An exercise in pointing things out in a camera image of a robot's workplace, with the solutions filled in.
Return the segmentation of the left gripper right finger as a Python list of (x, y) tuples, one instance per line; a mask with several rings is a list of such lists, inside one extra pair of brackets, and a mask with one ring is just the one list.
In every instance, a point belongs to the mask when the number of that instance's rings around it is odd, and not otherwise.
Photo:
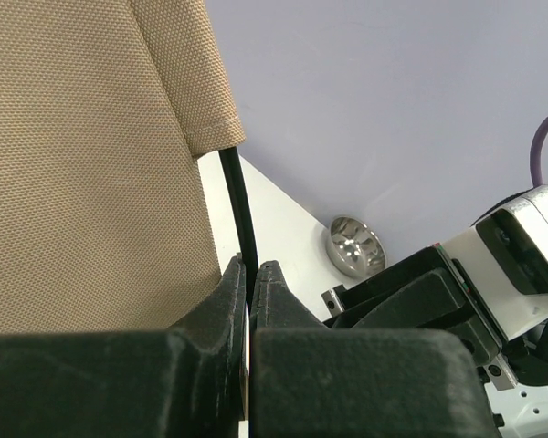
[(250, 310), (253, 437), (495, 437), (467, 349), (425, 329), (326, 328), (263, 264)]

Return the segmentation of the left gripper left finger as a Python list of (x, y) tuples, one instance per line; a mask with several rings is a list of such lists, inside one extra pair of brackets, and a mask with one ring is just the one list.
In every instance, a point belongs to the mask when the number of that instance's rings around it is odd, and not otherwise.
[(246, 269), (169, 328), (0, 336), (0, 437), (234, 437)]

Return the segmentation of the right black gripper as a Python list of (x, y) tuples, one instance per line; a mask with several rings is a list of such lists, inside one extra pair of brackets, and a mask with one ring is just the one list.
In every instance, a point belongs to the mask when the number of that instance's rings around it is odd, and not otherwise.
[(433, 329), (453, 334), (499, 391), (516, 387), (508, 336), (457, 258), (426, 247), (347, 290), (321, 295), (331, 329)]

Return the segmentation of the steel pet bowl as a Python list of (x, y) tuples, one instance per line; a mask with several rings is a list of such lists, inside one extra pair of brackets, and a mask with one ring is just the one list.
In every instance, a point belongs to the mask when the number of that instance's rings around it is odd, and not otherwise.
[(386, 252), (380, 239), (358, 218), (335, 216), (324, 241), (332, 264), (350, 278), (364, 280), (387, 266)]

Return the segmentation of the beige fabric pet tent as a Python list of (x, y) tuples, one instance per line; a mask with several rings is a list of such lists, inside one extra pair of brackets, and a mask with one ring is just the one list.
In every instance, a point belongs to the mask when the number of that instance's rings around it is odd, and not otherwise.
[(0, 335), (165, 329), (220, 269), (245, 134), (201, 1), (0, 1)]

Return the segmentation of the black tent pole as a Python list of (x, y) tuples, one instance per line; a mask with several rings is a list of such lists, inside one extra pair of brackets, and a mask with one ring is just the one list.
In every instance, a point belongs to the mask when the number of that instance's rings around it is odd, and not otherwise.
[(248, 191), (237, 147), (220, 151), (219, 159), (234, 215), (240, 252), (247, 270), (248, 283), (253, 285), (259, 267), (258, 250)]

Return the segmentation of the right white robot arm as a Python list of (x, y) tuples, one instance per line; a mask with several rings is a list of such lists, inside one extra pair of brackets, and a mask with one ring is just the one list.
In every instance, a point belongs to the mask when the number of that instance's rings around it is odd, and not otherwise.
[(487, 310), (465, 267), (439, 246), (346, 289), (322, 298), (332, 329), (436, 329), (457, 336), (472, 355), (484, 382), (497, 387), (548, 386), (548, 360), (525, 340), (512, 340)]

